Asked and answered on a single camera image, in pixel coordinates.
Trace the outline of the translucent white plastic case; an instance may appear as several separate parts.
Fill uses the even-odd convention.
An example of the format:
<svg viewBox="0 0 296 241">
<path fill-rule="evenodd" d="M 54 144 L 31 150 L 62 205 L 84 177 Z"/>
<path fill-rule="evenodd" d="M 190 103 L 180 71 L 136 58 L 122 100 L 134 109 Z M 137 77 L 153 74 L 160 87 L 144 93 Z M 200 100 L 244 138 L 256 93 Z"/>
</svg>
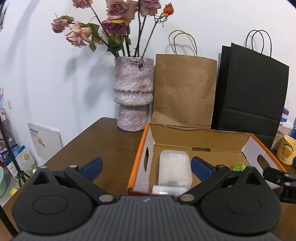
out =
<svg viewBox="0 0 296 241">
<path fill-rule="evenodd" d="M 189 189 L 193 178 L 187 152 L 163 150 L 159 157 L 158 185 Z"/>
</svg>

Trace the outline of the orange cardboard box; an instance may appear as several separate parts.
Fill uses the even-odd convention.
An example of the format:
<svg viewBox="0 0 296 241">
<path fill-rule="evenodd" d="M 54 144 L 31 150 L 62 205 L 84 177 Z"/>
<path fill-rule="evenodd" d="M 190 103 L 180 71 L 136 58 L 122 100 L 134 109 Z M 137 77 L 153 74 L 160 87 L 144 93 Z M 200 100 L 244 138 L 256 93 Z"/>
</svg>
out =
<svg viewBox="0 0 296 241">
<path fill-rule="evenodd" d="M 147 123 L 127 185 L 130 195 L 151 195 L 152 187 L 158 183 L 159 157 L 164 150 L 183 151 L 190 158 L 200 157 L 213 166 L 231 168 L 242 162 L 262 173 L 258 161 L 263 160 L 284 171 L 280 161 L 253 134 Z"/>
</svg>

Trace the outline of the yellow bear mug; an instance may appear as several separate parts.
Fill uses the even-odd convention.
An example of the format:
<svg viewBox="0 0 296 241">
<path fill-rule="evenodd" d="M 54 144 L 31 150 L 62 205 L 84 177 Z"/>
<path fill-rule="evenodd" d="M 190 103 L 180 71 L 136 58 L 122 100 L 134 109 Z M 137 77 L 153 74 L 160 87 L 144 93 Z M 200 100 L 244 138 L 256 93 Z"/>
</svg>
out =
<svg viewBox="0 0 296 241">
<path fill-rule="evenodd" d="M 291 166 L 293 165 L 293 160 L 295 159 L 295 150 L 295 139 L 290 136 L 284 135 L 276 152 L 276 155 L 278 159 L 284 164 Z"/>
</svg>

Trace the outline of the blue soda can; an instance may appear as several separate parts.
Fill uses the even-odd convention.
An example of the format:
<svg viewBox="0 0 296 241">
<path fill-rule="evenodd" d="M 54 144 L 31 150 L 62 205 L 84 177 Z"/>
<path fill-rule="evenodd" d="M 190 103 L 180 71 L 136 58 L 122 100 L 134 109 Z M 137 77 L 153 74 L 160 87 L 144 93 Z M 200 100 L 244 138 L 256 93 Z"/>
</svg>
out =
<svg viewBox="0 0 296 241">
<path fill-rule="evenodd" d="M 295 120 L 293 122 L 293 128 L 290 131 L 289 136 L 296 140 L 296 118 L 295 118 Z"/>
</svg>

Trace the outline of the clear food container with seeds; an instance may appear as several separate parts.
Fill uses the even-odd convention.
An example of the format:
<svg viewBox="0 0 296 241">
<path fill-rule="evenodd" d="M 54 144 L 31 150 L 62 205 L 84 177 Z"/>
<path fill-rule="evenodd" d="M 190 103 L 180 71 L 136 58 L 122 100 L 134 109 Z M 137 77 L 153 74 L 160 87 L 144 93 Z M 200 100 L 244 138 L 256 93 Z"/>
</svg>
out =
<svg viewBox="0 0 296 241">
<path fill-rule="evenodd" d="M 274 138 L 273 144 L 271 146 L 271 150 L 276 151 L 281 144 L 281 140 L 283 139 L 283 136 L 289 135 L 292 129 L 293 129 L 293 124 L 291 122 L 289 122 L 288 120 L 286 122 L 281 121 L 278 127 L 278 130 L 276 132 L 276 136 Z"/>
</svg>

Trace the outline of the blue white package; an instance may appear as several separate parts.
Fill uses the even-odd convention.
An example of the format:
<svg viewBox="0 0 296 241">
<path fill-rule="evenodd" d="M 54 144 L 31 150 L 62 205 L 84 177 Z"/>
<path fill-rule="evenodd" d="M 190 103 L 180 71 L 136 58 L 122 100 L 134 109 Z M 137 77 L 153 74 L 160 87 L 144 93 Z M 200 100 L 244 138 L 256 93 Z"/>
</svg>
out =
<svg viewBox="0 0 296 241">
<path fill-rule="evenodd" d="M 38 166 L 32 154 L 30 153 L 30 150 L 24 145 L 19 146 L 18 144 L 13 145 L 11 147 L 11 150 L 13 151 L 13 154 L 20 169 L 27 173 L 29 176 L 32 176 L 34 172 L 38 169 Z M 17 180 L 16 175 L 18 172 L 15 165 L 13 164 L 13 161 L 8 156 L 8 150 L 1 152 L 1 157 L 4 159 L 4 163 L 9 172 L 12 174 L 15 180 Z"/>
</svg>

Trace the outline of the black tripod stand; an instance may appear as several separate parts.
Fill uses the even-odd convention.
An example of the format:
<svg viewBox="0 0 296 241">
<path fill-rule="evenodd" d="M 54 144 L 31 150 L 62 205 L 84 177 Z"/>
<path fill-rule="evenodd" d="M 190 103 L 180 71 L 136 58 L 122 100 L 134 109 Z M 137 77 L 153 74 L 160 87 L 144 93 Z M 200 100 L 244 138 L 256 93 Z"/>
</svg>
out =
<svg viewBox="0 0 296 241">
<path fill-rule="evenodd" d="M 0 120 L 0 128 L 1 128 L 1 135 L 3 136 L 3 140 L 4 140 L 5 146 L 8 151 L 8 156 L 13 161 L 13 164 L 15 165 L 15 168 L 17 170 L 16 178 L 18 180 L 19 186 L 21 187 L 22 182 L 26 183 L 26 181 L 27 181 L 26 178 L 30 178 L 30 176 L 27 173 L 25 173 L 23 170 L 20 169 L 20 166 L 18 165 L 16 158 L 10 148 L 10 144 L 9 144 L 8 138 L 6 136 L 2 120 Z M 0 217 L 1 217 L 2 223 L 4 224 L 4 226 L 6 227 L 8 232 L 10 233 L 10 235 L 12 237 L 16 237 L 18 235 L 18 231 L 15 229 L 14 225 L 11 223 L 10 219 L 8 218 L 6 213 L 4 212 L 2 206 L 0 206 L 0 208 L 1 208 Z"/>
</svg>

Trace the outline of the purple lidded small jar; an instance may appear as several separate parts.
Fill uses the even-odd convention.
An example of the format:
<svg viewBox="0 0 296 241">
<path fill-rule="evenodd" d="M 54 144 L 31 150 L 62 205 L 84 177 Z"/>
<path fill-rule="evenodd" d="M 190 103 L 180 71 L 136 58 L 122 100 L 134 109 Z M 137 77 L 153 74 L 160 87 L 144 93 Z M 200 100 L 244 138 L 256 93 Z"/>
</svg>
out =
<svg viewBox="0 0 296 241">
<path fill-rule="evenodd" d="M 289 110 L 287 108 L 284 108 L 283 109 L 283 112 L 282 112 L 282 116 L 281 116 L 281 120 L 280 121 L 283 122 L 283 123 L 286 123 L 289 114 L 290 114 Z"/>
</svg>

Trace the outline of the brown paper bag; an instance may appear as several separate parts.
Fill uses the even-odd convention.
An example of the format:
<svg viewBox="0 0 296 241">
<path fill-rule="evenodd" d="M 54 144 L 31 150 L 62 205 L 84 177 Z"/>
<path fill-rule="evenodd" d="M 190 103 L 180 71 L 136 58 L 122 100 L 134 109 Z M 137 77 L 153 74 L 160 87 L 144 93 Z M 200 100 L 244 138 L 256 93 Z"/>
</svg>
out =
<svg viewBox="0 0 296 241">
<path fill-rule="evenodd" d="M 175 39 L 186 35 L 194 55 L 179 55 Z M 168 37 L 173 54 L 157 54 L 154 71 L 152 123 L 181 128 L 210 128 L 212 123 L 217 61 L 198 56 L 195 39 L 182 30 Z"/>
</svg>

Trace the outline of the black paper bag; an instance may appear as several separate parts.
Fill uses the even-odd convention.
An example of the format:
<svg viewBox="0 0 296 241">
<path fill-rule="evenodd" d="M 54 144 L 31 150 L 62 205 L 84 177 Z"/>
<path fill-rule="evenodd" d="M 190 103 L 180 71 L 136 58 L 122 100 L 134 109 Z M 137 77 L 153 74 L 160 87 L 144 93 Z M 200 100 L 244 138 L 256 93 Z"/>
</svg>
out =
<svg viewBox="0 0 296 241">
<path fill-rule="evenodd" d="M 271 148 L 287 96 L 289 66 L 246 46 L 223 46 L 211 128 L 254 134 Z"/>
</svg>

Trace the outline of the pink knitted textured vase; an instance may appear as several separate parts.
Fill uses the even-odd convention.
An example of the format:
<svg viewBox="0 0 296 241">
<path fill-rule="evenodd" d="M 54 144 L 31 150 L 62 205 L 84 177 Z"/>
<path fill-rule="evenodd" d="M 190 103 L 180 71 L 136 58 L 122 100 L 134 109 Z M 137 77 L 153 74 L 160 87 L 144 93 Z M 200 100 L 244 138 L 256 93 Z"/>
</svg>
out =
<svg viewBox="0 0 296 241">
<path fill-rule="evenodd" d="M 114 59 L 113 100 L 119 104 L 117 126 L 128 132 L 143 130 L 154 100 L 154 59 Z"/>
</svg>

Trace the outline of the dried pink rose bouquet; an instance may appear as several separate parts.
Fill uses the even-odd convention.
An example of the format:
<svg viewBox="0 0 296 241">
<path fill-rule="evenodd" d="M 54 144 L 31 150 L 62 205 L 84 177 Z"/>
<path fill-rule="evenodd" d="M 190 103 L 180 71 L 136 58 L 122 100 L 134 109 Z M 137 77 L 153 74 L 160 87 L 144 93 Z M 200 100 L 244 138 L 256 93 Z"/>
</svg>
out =
<svg viewBox="0 0 296 241">
<path fill-rule="evenodd" d="M 107 18 L 102 21 L 92 6 L 93 1 L 72 1 L 72 5 L 77 9 L 91 9 L 93 19 L 97 20 L 98 24 L 82 23 L 67 15 L 55 16 L 51 22 L 53 32 L 61 34 L 68 29 L 65 37 L 71 45 L 79 48 L 89 46 L 92 51 L 96 50 L 97 45 L 105 45 L 114 57 L 119 57 L 121 51 L 123 56 L 143 58 L 156 26 L 164 24 L 174 13 L 172 3 L 162 7 L 160 1 L 106 1 Z M 154 26 L 144 51 L 140 54 L 140 40 L 149 16 L 154 19 Z M 137 44 L 131 54 L 130 23 L 134 19 L 138 21 Z"/>
</svg>

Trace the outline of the white board by wall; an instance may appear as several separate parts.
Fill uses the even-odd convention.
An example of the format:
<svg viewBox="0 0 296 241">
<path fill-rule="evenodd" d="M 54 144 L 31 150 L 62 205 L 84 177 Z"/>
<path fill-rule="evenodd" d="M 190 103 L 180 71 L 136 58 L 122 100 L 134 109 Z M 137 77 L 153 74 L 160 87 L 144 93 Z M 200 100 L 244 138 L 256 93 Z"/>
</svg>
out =
<svg viewBox="0 0 296 241">
<path fill-rule="evenodd" d="M 62 148 L 62 139 L 58 130 L 28 122 L 32 142 L 37 155 L 45 160 L 50 160 Z"/>
</svg>

